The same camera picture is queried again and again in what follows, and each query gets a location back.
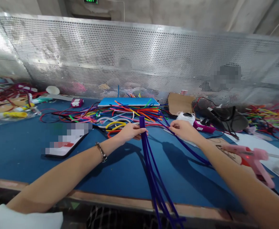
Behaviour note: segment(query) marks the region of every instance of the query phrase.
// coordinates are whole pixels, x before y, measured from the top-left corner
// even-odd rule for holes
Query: perforated metal sheet
[[[14,58],[20,76],[43,89],[102,98],[117,96],[119,85],[120,96],[163,102],[176,92],[225,106],[279,100],[279,38],[6,13],[0,34],[0,47],[9,44],[0,60]],[[221,66],[241,67],[241,75],[221,76]]]

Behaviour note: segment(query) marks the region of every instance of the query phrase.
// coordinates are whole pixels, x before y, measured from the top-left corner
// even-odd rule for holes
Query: blue notebook
[[[112,105],[117,105],[115,102],[119,102],[127,106],[148,106],[157,107],[160,104],[154,98],[103,98],[102,101],[98,104],[99,107],[107,107]]]

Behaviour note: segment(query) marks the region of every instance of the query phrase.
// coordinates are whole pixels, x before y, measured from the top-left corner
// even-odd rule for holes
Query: sleeve
[[[22,214],[7,208],[4,204],[0,205],[0,229],[60,229],[62,223],[62,212]]]

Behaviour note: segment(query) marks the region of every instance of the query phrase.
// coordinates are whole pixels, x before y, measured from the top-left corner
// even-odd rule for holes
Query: table edge
[[[0,188],[21,191],[28,183],[0,179]],[[117,196],[108,196],[95,193],[83,192],[80,190],[72,190],[68,198],[90,202],[92,204],[111,205],[123,208],[131,208],[136,210],[144,210],[153,212],[153,205],[151,200],[125,198]],[[243,213],[231,212],[217,208],[207,208],[193,205],[174,204],[180,216],[189,218],[210,219],[234,223],[242,223],[250,226],[256,226],[249,215]]]

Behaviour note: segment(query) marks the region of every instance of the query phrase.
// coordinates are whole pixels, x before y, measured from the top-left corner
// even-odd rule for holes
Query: right hand
[[[174,120],[171,122],[169,129],[179,138],[198,144],[205,138],[185,120]]]

